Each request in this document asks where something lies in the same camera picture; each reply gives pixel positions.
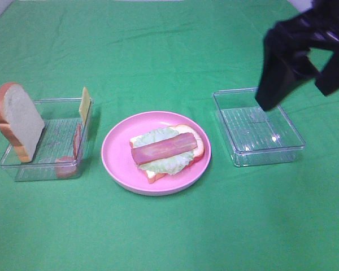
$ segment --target green fabric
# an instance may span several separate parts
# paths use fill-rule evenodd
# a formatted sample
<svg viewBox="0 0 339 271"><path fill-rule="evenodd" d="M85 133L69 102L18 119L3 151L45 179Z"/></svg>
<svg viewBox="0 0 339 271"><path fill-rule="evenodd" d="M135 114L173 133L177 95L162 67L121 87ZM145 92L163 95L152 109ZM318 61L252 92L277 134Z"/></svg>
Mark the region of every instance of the green fabric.
<svg viewBox="0 0 339 271"><path fill-rule="evenodd" d="M211 94L256 86L279 0L16 1L0 17L0 85L33 99L94 98L93 158L75 180L14 182L0 169L0 270L339 270L339 91L283 102L300 161L236 168ZM311 54L323 65L329 54ZM124 118L183 114L212 143L207 171L170 196L129 192L100 149ZM0 134L0 158L7 141Z"/></svg>

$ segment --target clear plastic container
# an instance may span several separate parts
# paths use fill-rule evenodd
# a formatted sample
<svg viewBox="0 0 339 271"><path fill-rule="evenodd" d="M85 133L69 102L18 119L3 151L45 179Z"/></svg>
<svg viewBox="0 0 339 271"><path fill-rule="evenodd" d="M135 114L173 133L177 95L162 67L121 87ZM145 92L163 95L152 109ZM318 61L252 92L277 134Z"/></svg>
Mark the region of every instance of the clear plastic container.
<svg viewBox="0 0 339 271"><path fill-rule="evenodd" d="M0 160L0 167L15 181L37 181L77 178L82 174L83 161L87 157L87 134L92 116L93 101L86 122L79 114L81 98L43 99L34 101L45 122L33 160L22 163L9 144ZM73 140L80 126L80 141L74 158ZM64 156L71 161L58 161Z"/></svg>
<svg viewBox="0 0 339 271"><path fill-rule="evenodd" d="M284 110L264 112L256 88L213 93L221 131L237 167L295 161L305 142Z"/></svg>

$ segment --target ham slice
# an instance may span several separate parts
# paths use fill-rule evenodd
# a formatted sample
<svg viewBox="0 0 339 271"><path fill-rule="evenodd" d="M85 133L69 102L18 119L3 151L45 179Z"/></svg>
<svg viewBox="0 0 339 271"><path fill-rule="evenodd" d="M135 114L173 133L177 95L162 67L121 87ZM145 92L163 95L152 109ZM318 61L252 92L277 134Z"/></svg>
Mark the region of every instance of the ham slice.
<svg viewBox="0 0 339 271"><path fill-rule="evenodd" d="M137 165L154 160L168 158L197 148L193 133L182 133L175 137L131 149L132 157Z"/></svg>

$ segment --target bread slice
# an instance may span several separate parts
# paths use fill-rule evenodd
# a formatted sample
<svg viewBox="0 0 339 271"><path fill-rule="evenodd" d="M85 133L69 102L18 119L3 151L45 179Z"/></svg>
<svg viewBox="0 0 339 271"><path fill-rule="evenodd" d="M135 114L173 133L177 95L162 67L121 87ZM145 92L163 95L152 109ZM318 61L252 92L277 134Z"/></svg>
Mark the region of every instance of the bread slice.
<svg viewBox="0 0 339 271"><path fill-rule="evenodd" d="M179 124L176 126L169 126L169 128L178 131L180 134L182 133L193 133L194 138L197 141L197 148L193 150L193 160L185 167L191 166L193 163L198 162L202 159L203 155L205 154L205 146L203 144L203 140L201 136L190 126L186 124ZM134 143L138 140L142 135L138 135L133 137L129 140L129 144L131 148L133 148ZM167 175L166 173L155 173L153 171L143 171L148 179L148 183L154 183L156 180L164 177Z"/></svg>
<svg viewBox="0 0 339 271"><path fill-rule="evenodd" d="M15 82L0 87L0 131L13 145L21 162L33 159L45 124L33 101Z"/></svg>

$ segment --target cheese slice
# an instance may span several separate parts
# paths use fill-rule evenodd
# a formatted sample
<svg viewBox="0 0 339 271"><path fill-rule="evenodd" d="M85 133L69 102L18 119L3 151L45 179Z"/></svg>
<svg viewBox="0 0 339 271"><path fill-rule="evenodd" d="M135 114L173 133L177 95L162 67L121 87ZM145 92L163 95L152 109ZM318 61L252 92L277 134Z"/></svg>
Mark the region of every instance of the cheese slice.
<svg viewBox="0 0 339 271"><path fill-rule="evenodd" d="M90 106L89 92L88 92L88 89L84 87L83 92L82 92L80 106L79 106L79 114L84 124L86 121L86 117L88 115L89 106Z"/></svg>

